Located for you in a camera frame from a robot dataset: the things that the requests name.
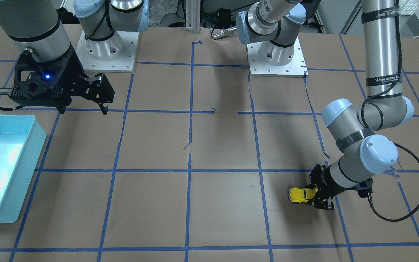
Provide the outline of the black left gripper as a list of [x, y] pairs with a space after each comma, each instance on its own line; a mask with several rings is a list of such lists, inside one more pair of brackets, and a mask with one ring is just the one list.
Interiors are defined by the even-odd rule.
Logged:
[[310, 203], [316, 209], [334, 210], [332, 202], [335, 187], [330, 174], [330, 168], [322, 164], [314, 166], [310, 174], [310, 188], [317, 189]]

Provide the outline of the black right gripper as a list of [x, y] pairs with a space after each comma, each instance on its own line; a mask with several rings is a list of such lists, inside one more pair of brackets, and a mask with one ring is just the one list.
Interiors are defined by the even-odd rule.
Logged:
[[86, 77], [72, 45], [49, 62], [36, 62], [35, 50], [26, 46], [16, 63], [13, 88], [9, 98], [20, 106], [55, 107], [61, 114], [79, 96], [98, 104], [101, 112], [108, 113], [115, 91], [105, 74]]

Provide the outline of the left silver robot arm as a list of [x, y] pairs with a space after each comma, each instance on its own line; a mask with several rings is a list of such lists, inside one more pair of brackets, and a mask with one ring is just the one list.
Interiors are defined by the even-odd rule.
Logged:
[[342, 156], [328, 167], [316, 165], [306, 187], [290, 189], [291, 202], [333, 210], [332, 198], [347, 190], [368, 198], [372, 177], [397, 161], [397, 146], [377, 131], [400, 126], [414, 115], [412, 102], [402, 95], [399, 15], [397, 0], [362, 1], [367, 98], [361, 106], [337, 99], [322, 110]]

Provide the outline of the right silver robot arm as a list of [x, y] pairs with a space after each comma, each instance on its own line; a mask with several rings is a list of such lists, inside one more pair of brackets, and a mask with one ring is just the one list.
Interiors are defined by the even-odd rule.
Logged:
[[149, 25], [147, 0], [75, 0], [85, 47], [74, 49], [60, 17], [48, 0], [0, 0], [0, 26], [21, 51], [11, 88], [0, 88], [0, 111], [25, 106], [55, 107], [61, 114], [80, 96], [98, 104], [103, 114], [115, 91], [107, 76], [88, 76], [78, 53], [87, 52], [90, 66], [132, 59], [121, 32], [144, 32]]

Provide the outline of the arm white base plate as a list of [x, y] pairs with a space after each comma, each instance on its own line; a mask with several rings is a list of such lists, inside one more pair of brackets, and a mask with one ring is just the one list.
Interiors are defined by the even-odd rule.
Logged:
[[299, 38], [287, 48], [270, 41], [251, 43], [246, 48], [251, 76], [302, 78], [309, 75]]
[[86, 72], [133, 73], [140, 33], [115, 32], [108, 40], [86, 40], [82, 32], [76, 48]]

